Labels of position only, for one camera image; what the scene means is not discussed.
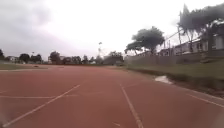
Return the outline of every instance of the green tree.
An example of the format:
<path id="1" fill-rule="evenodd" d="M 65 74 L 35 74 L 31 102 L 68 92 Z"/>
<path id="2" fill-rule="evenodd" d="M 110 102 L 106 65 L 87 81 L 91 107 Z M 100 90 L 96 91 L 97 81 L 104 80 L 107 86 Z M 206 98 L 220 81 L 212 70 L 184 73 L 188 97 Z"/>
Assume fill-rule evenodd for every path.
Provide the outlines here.
<path id="1" fill-rule="evenodd" d="M 191 33 L 196 32 L 202 39 L 208 41 L 208 51 L 212 50 L 213 37 L 216 34 L 215 27 L 224 22 L 224 3 L 216 6 L 208 6 L 191 12 L 184 7 L 178 23 L 179 27 Z"/>
<path id="2" fill-rule="evenodd" d="M 62 60 L 62 64 L 70 64 L 72 62 L 72 58 L 71 57 L 65 57 Z"/>
<path id="3" fill-rule="evenodd" d="M 36 61 L 37 61 L 37 62 L 41 62 L 41 61 L 42 61 L 42 57 L 41 57 L 40 54 L 37 54 L 37 56 L 36 56 Z"/>
<path id="4" fill-rule="evenodd" d="M 132 42 L 126 46 L 125 53 L 127 54 L 128 51 L 134 51 L 135 55 L 137 55 L 137 51 L 142 51 L 142 46 L 140 42 Z"/>
<path id="5" fill-rule="evenodd" d="M 89 59 L 86 55 L 83 56 L 83 60 L 82 60 L 83 64 L 88 64 Z"/>
<path id="6" fill-rule="evenodd" d="M 30 60 L 30 56 L 27 53 L 20 54 L 19 60 L 28 63 L 28 61 Z"/>
<path id="7" fill-rule="evenodd" d="M 58 53 L 56 51 L 51 52 L 50 59 L 51 59 L 52 62 L 54 62 L 56 64 L 59 64 L 59 62 L 60 62 L 60 53 Z"/>
<path id="8" fill-rule="evenodd" d="M 93 61 L 95 61 L 94 57 L 91 57 L 89 62 L 92 63 Z"/>
<path id="9" fill-rule="evenodd" d="M 0 60 L 3 60 L 5 57 L 4 57 L 4 53 L 2 51 L 2 49 L 0 49 Z"/>
<path id="10" fill-rule="evenodd" d="M 103 58 L 100 57 L 99 55 L 96 57 L 96 64 L 102 64 L 103 63 Z"/>
<path id="11" fill-rule="evenodd" d="M 134 45 L 137 49 L 143 47 L 144 49 L 150 50 L 151 54 L 154 54 L 156 46 L 163 44 L 165 41 L 163 32 L 154 26 L 151 29 L 139 30 L 132 39 L 137 43 Z"/>
<path id="12" fill-rule="evenodd" d="M 113 52 L 110 52 L 108 56 L 105 57 L 104 64 L 114 65 L 117 62 L 123 62 L 123 61 L 124 59 L 123 59 L 122 53 L 113 51 Z"/>
<path id="13" fill-rule="evenodd" d="M 76 59 L 77 59 L 78 64 L 82 64 L 82 59 L 80 56 L 77 56 Z"/>

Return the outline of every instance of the sky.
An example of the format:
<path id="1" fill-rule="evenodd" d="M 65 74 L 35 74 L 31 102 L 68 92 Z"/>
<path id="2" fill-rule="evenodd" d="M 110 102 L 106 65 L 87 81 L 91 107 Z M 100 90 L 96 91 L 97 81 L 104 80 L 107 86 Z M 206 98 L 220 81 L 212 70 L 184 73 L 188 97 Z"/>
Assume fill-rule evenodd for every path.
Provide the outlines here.
<path id="1" fill-rule="evenodd" d="M 52 51 L 63 56 L 123 52 L 138 30 L 156 26 L 168 37 L 177 31 L 179 13 L 222 0 L 1 0 L 0 49 L 6 56 Z M 170 39 L 178 44 L 178 37 Z"/>

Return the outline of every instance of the running track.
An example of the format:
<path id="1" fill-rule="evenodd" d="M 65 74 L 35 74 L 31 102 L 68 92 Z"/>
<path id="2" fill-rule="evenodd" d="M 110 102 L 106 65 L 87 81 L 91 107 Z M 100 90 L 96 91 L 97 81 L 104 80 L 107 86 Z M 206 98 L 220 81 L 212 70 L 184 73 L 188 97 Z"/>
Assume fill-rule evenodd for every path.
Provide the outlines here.
<path id="1" fill-rule="evenodd" d="M 224 128 L 224 100 L 102 67 L 0 72 L 7 128 Z"/>

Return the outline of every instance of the treeline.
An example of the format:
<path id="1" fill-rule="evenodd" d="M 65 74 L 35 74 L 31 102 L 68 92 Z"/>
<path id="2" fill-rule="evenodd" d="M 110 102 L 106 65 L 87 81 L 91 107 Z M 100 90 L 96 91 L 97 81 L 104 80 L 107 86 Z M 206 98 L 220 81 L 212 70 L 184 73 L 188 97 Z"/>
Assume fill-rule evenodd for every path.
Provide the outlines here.
<path id="1" fill-rule="evenodd" d="M 124 62 L 121 52 L 110 52 L 107 56 L 101 57 L 96 56 L 96 58 L 91 57 L 90 59 L 84 55 L 82 58 L 80 56 L 65 57 L 60 56 L 57 51 L 51 52 L 49 58 L 51 64 L 63 64 L 63 65 L 81 65 L 81 64 L 98 64 L 98 65 L 122 65 Z"/>
<path id="2" fill-rule="evenodd" d="M 13 61 L 15 63 L 42 63 L 43 61 L 42 56 L 40 54 L 30 56 L 27 53 L 22 53 L 19 57 L 5 56 L 2 49 L 0 49 L 0 60 Z"/>

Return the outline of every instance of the puddle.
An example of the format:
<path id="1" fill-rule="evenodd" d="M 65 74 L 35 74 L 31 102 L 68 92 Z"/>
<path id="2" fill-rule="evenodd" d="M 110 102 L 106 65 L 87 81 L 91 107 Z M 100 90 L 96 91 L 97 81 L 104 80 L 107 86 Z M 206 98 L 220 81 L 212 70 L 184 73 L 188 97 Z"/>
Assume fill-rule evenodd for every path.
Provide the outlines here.
<path id="1" fill-rule="evenodd" d="M 158 76 L 155 78 L 155 81 L 163 82 L 166 84 L 172 84 L 172 82 L 167 78 L 167 76 Z"/>

